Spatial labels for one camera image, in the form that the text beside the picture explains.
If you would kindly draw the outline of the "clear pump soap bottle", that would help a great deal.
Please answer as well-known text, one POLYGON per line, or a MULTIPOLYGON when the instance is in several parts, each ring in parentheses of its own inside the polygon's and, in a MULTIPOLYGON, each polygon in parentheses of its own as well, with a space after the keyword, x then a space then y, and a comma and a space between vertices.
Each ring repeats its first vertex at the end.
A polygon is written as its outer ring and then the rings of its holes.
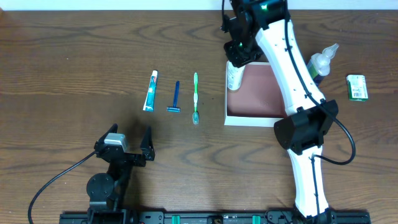
POLYGON ((330 63, 338 48, 339 44, 335 43, 325 48, 322 53, 316 53, 311 56, 307 69, 316 86, 330 73, 330 63))

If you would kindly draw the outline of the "blue disposable razor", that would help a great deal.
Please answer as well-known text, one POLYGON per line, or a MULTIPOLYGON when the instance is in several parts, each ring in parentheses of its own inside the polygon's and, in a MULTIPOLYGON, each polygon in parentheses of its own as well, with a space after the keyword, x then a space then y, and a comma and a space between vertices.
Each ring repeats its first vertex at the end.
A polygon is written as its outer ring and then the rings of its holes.
POLYGON ((172 113, 179 113, 180 112, 180 108, 177 106, 178 94, 179 94, 179 86, 180 86, 180 82, 176 81, 176 83, 175 83, 175 91, 174 91, 174 98, 173 98, 173 105, 167 107, 167 111, 168 112, 172 112, 172 113))

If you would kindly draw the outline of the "green white soap box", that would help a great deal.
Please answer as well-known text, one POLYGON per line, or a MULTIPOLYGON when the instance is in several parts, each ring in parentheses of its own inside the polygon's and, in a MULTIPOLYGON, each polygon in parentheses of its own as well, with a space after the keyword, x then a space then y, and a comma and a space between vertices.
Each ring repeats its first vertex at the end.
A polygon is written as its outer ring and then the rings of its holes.
POLYGON ((348 84, 348 95, 351 101, 368 100, 368 90, 364 75, 348 75, 346 81, 348 84))

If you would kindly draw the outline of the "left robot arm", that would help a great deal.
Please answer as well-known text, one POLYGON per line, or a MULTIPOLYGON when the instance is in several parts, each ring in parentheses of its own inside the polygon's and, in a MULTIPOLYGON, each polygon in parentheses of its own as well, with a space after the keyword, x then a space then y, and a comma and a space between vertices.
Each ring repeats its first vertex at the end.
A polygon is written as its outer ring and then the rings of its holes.
POLYGON ((95 174, 86 185, 90 197, 88 223, 137 223, 137 213, 122 208, 134 167, 144 167, 155 159, 152 130, 148 127, 140 145, 141 153, 129 152, 124 134, 114 124, 95 143, 98 158, 109 164, 105 173, 95 174))

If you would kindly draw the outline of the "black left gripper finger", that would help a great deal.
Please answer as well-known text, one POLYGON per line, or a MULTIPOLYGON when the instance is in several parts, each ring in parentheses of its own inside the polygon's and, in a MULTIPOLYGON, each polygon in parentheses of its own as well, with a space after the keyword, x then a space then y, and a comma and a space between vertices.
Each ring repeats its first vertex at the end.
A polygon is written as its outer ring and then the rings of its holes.
POLYGON ((152 142, 152 128, 150 126, 145 131, 140 149, 146 161, 153 161, 155 159, 154 145, 152 142))
POLYGON ((106 139, 107 135, 109 133, 117 133, 118 131, 118 125, 114 123, 99 139, 98 142, 100 144, 104 144, 104 140, 106 139))

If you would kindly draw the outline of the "green white toothbrush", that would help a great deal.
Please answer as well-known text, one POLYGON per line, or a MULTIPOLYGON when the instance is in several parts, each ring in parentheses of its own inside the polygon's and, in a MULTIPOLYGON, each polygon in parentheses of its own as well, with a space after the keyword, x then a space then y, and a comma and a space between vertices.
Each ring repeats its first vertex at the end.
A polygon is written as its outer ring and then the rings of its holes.
POLYGON ((197 74, 197 72, 194 73, 193 83, 194 83, 194 94, 193 94, 194 112, 192 115, 192 120, 193 120, 193 124, 198 124, 199 123, 199 115, 198 115, 198 110, 197 110, 197 105, 198 105, 198 74, 197 74))

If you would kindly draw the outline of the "white lotion tube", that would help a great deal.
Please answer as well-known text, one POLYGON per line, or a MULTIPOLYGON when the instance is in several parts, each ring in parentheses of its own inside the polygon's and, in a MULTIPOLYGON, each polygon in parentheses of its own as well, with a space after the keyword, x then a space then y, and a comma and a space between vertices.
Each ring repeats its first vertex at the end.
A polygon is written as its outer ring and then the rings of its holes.
POLYGON ((242 67, 235 67, 230 61, 227 62, 227 87, 230 91, 237 91, 241 86, 245 65, 242 67))

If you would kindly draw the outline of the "teal Colgate toothpaste tube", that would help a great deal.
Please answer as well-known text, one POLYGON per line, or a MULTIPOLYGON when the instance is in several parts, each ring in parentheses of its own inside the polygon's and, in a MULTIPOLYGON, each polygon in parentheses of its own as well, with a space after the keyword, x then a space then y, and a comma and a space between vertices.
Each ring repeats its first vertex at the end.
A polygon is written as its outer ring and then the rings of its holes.
POLYGON ((146 100, 143 106, 144 111, 154 111, 154 101, 155 101, 155 93, 157 88, 157 78, 159 72, 157 70, 152 71, 152 75, 150 77, 150 83, 147 91, 146 100))

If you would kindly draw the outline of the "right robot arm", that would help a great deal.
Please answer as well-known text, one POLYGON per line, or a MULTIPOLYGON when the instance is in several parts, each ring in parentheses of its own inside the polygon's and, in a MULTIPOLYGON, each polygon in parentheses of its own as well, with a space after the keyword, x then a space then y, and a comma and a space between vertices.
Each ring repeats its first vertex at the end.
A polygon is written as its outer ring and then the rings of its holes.
POLYGON ((264 55, 271 65, 282 93, 286 118, 274 124, 279 144, 288 152, 295 179, 295 211, 304 223, 331 223, 331 212, 323 190, 321 161, 324 137, 333 123, 351 144, 349 164, 356 155, 352 135, 337 119, 336 101, 327 101, 313 82, 295 40, 287 1, 231 0, 234 17, 222 15, 221 30, 231 41, 224 50, 235 68, 264 55))

